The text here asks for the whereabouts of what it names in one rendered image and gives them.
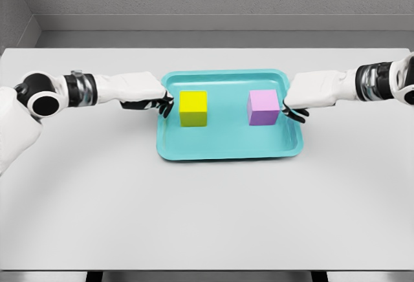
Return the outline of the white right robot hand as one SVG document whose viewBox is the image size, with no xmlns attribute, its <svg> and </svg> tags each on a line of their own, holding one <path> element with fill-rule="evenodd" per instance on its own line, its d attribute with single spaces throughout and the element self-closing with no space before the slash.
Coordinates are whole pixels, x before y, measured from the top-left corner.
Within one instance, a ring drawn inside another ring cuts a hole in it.
<svg viewBox="0 0 414 282">
<path fill-rule="evenodd" d="M 335 70 L 297 73 L 283 99 L 282 113 L 304 124 L 308 109 L 334 106 L 343 76 Z"/>
</svg>

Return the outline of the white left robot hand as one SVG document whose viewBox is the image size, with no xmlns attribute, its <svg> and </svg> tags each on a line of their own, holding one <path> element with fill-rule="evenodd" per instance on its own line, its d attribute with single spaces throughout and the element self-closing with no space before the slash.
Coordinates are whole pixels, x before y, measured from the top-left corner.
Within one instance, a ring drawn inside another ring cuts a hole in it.
<svg viewBox="0 0 414 282">
<path fill-rule="evenodd" d="M 167 118 L 174 106 L 174 97 L 150 72 L 121 74 L 121 97 L 123 109 L 158 109 L 159 115 Z"/>
</svg>

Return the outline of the pink purple cube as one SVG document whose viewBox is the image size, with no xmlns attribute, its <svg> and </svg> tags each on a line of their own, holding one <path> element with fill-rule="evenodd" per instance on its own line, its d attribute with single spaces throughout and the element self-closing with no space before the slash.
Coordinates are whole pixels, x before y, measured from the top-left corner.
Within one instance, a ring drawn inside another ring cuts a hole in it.
<svg viewBox="0 0 414 282">
<path fill-rule="evenodd" d="M 249 125 L 274 125 L 279 113 L 280 106 L 275 89 L 249 91 L 247 101 Z"/>
</svg>

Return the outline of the yellow cube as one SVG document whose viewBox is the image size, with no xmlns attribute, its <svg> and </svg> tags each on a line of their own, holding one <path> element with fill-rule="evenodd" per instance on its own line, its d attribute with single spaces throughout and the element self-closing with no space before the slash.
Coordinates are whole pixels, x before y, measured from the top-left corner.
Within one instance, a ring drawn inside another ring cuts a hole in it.
<svg viewBox="0 0 414 282">
<path fill-rule="evenodd" d="M 206 127 L 208 95 L 206 91 L 181 91 L 179 94 L 181 127 Z"/>
</svg>

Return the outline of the teal plastic tray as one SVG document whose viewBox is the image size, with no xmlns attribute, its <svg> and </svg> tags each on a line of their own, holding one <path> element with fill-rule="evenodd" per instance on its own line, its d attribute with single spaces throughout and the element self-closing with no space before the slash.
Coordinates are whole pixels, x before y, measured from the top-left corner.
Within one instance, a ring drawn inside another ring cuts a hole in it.
<svg viewBox="0 0 414 282">
<path fill-rule="evenodd" d="M 248 123 L 248 93 L 274 89 L 280 100 L 289 88 L 289 79 L 277 69 L 190 70 L 166 74 L 161 79 L 175 104 L 167 118 L 157 123 L 157 151 L 166 160 L 222 160 L 293 157 L 303 149 L 299 122 L 280 114 L 275 125 Z M 182 127 L 179 94 L 206 91 L 208 101 L 205 127 Z"/>
</svg>

